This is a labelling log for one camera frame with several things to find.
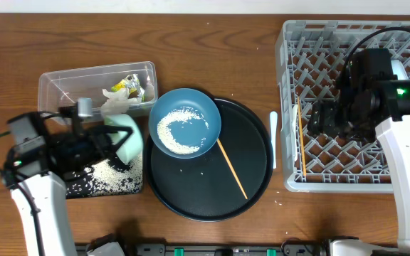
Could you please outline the white napkin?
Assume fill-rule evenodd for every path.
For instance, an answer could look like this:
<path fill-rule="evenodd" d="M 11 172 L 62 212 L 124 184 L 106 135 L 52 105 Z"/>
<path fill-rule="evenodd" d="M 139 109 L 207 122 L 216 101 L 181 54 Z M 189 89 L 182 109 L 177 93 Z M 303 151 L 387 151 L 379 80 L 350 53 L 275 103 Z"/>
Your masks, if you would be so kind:
<path fill-rule="evenodd" d="M 129 88 L 123 88 L 117 92 L 110 92 L 103 89 L 102 93 L 107 98 L 106 102 L 100 108 L 102 116 L 124 114 L 131 105 L 142 102 L 140 97 L 130 97 Z"/>

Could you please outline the light green bowl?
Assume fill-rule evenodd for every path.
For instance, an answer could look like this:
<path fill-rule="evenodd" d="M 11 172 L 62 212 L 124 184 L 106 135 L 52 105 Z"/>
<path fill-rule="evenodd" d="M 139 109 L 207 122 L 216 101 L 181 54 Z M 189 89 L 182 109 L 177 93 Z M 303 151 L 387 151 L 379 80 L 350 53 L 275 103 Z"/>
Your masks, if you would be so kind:
<path fill-rule="evenodd" d="M 131 135 L 125 140 L 122 146 L 116 151 L 117 157 L 124 164 L 128 164 L 143 150 L 142 133 L 137 123 L 127 114 L 108 115 L 104 118 L 104 124 L 111 127 L 131 128 Z"/>

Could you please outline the yellow green snack wrapper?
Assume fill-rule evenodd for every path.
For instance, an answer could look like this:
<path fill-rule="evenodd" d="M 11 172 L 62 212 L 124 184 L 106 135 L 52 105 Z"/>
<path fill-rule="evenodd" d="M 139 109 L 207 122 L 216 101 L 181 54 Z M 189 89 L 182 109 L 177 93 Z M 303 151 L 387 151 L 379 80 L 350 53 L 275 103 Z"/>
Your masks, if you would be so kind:
<path fill-rule="evenodd" d="M 145 89 L 141 86 L 138 74 L 130 74 L 123 78 L 118 84 L 111 87 L 112 92 L 128 89 L 128 96 L 137 93 L 137 97 L 144 101 Z"/>

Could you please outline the long wooden chopstick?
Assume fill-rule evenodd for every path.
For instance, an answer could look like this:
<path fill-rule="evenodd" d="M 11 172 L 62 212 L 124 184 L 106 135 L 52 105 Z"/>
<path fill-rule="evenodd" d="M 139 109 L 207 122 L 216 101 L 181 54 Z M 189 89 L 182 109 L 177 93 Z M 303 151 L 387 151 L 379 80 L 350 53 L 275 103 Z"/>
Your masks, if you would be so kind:
<path fill-rule="evenodd" d="M 303 124 L 302 124 L 302 115 L 301 115 L 301 104 L 300 96 L 297 96 L 297 106 L 298 106 L 298 132 L 299 132 L 299 142 L 300 142 L 300 153 L 301 153 L 301 164 L 303 177 L 307 176 L 306 163 L 305 163 L 305 149 L 304 149 L 304 139 L 303 139 Z"/>

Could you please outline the dark blue plate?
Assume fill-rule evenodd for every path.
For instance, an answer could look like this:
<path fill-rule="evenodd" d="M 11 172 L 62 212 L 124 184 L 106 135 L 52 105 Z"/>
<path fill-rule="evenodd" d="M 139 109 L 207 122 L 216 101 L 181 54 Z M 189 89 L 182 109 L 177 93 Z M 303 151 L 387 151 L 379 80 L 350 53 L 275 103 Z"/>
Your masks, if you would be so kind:
<path fill-rule="evenodd" d="M 200 150 L 193 154 L 179 155 L 171 152 L 160 141 L 157 133 L 157 124 L 173 109 L 180 107 L 192 107 L 202 113 L 204 119 L 209 124 L 209 131 L 206 135 L 204 145 Z M 205 93 L 190 89 L 180 88 L 167 92 L 162 95 L 154 104 L 149 114 L 149 133 L 154 144 L 165 154 L 177 159 L 193 159 L 209 151 L 221 132 L 221 115 L 216 103 Z"/>

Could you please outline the light blue saucer plate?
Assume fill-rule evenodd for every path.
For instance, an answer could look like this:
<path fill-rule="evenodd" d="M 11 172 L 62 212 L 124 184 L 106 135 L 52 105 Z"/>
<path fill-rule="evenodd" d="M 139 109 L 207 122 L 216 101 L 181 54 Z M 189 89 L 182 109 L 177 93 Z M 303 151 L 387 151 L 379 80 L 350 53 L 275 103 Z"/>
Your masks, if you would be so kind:
<path fill-rule="evenodd" d="M 391 60 L 392 72 L 398 80 L 408 80 L 408 75 L 400 60 Z"/>

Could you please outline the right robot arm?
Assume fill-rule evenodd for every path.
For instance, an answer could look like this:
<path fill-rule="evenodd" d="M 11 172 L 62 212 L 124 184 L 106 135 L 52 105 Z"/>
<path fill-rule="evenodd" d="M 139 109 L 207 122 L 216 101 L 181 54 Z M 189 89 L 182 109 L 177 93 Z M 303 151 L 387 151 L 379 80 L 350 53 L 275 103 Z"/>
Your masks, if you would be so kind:
<path fill-rule="evenodd" d="M 389 169 L 398 218 L 395 249 L 350 240 L 329 245 L 331 255 L 410 255 L 410 80 L 394 73 L 387 49 L 351 55 L 337 81 L 336 102 L 316 102 L 307 124 L 312 136 L 379 142 Z"/>

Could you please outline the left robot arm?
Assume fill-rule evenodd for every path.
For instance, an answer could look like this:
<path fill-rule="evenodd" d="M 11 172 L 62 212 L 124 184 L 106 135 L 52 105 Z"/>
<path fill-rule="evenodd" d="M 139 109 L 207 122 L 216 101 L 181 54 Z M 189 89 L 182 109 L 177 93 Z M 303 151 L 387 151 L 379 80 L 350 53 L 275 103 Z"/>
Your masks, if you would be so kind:
<path fill-rule="evenodd" d="M 91 100 L 80 98 L 57 112 L 27 112 L 7 124 L 15 145 L 1 176 L 23 224 L 30 255 L 77 255 L 66 209 L 67 177 L 103 160 L 126 164 L 143 146 L 139 127 L 127 114 L 108 115 L 84 129 Z"/>

